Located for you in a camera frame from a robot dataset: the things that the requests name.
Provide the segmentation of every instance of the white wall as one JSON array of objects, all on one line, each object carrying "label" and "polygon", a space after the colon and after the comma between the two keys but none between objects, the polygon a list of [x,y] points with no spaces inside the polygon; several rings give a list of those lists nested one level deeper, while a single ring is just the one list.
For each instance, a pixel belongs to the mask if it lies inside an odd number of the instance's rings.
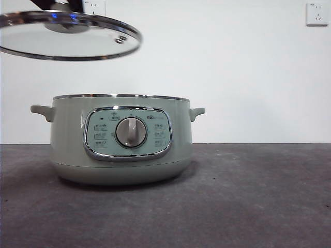
[{"label": "white wall", "polygon": [[50,124],[29,106],[80,93],[189,98],[206,107],[192,123],[194,142],[331,142],[331,25],[306,27],[305,4],[107,0],[106,15],[138,28],[142,48],[76,63],[2,54],[1,142],[49,143]]}]

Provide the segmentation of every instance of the power socket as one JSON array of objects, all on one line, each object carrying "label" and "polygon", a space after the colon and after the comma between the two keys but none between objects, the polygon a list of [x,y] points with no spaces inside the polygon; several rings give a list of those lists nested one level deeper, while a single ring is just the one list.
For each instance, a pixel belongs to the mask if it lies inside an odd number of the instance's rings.
[{"label": "power socket", "polygon": [[329,8],[328,3],[309,3],[307,4],[307,26],[327,26]]},{"label": "power socket", "polygon": [[83,0],[83,9],[86,14],[106,16],[105,0]]}]

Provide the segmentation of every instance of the mint green pot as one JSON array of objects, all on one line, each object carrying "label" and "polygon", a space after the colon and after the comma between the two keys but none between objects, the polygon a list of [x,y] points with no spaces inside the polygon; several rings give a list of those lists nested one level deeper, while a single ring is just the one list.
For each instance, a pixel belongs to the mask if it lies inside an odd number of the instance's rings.
[{"label": "mint green pot", "polygon": [[[50,160],[60,177],[125,185],[174,177],[190,164],[191,122],[205,109],[189,104],[163,96],[67,95],[54,97],[52,107],[31,106],[31,112],[52,123]],[[128,117],[146,127],[136,147],[126,147],[117,137],[119,123]],[[99,132],[102,125],[105,131]],[[164,130],[155,130],[158,126]]]}]

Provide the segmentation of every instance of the stainless steel lid rim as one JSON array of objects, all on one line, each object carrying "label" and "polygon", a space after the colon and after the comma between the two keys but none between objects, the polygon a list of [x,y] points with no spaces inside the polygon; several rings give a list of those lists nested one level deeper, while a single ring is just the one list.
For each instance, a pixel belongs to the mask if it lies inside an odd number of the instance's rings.
[{"label": "stainless steel lid rim", "polygon": [[134,94],[75,94],[75,95],[61,95],[53,97],[53,100],[63,99],[63,98],[85,98],[85,97],[117,97],[117,98],[157,98],[157,99],[170,99],[170,100],[181,100],[187,101],[190,100],[182,97],[169,97],[169,96],[158,96],[158,95],[134,95]]},{"label": "stainless steel lid rim", "polygon": [[101,29],[111,29],[117,32],[121,32],[128,36],[133,37],[138,41],[138,44],[126,51],[120,53],[112,54],[102,54],[102,55],[91,55],[91,56],[57,56],[50,55],[47,52],[44,54],[33,53],[28,51],[21,51],[18,49],[12,49],[9,47],[0,46],[0,51],[12,55],[35,58],[35,59],[45,59],[45,60],[61,60],[61,61],[91,61],[91,60],[102,60],[118,58],[122,56],[129,55],[140,48],[142,42],[141,33],[133,26],[126,24],[124,22],[102,17],[99,15],[91,15],[85,13],[77,12],[62,12],[57,10],[45,10],[45,11],[25,11],[25,12],[14,12],[0,15],[0,27],[10,28],[12,26],[18,26],[23,24],[38,24],[43,23],[48,24],[61,24],[61,25],[77,25],[77,26],[93,26]]},{"label": "stainless steel lid rim", "polygon": [[10,27],[22,24],[51,23],[88,25],[110,28],[128,34],[142,41],[141,33],[133,26],[116,19],[77,12],[62,12],[57,10],[23,11],[3,14],[0,16],[0,27]]}]

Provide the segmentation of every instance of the chrome panel border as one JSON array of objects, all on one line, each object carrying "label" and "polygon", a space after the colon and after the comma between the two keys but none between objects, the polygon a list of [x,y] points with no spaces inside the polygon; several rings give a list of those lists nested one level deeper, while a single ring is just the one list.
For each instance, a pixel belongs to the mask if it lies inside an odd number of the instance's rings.
[{"label": "chrome panel border", "polygon": [[[104,111],[104,110],[147,110],[147,111],[159,111],[165,114],[168,120],[169,124],[169,133],[170,133],[170,141],[168,145],[165,147],[165,149],[155,152],[155,153],[149,153],[149,154],[141,154],[141,155],[129,155],[129,156],[119,156],[119,155],[108,155],[108,154],[102,154],[94,151],[87,142],[87,129],[89,120],[93,113],[97,111]],[[109,162],[135,162],[135,161],[144,161],[144,160],[151,160],[151,159],[157,159],[163,157],[170,149],[171,145],[173,143],[173,134],[172,134],[172,126],[170,122],[169,115],[166,111],[164,111],[161,108],[155,108],[155,107],[141,107],[141,106],[110,106],[110,107],[98,107],[93,109],[89,112],[89,114],[86,117],[85,121],[85,127],[84,127],[84,137],[83,137],[83,146],[87,152],[87,154],[96,160],[102,160],[102,161],[109,161]]]}]

